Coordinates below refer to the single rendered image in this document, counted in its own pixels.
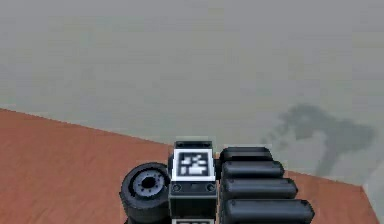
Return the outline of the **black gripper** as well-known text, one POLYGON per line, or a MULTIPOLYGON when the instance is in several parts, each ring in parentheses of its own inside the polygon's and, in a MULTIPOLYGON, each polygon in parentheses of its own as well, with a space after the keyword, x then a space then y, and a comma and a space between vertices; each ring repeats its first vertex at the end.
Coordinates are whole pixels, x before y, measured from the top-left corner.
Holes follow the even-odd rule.
POLYGON ((127 216, 124 224, 166 224, 169 221, 167 166, 148 162, 124 177, 119 196, 127 216))

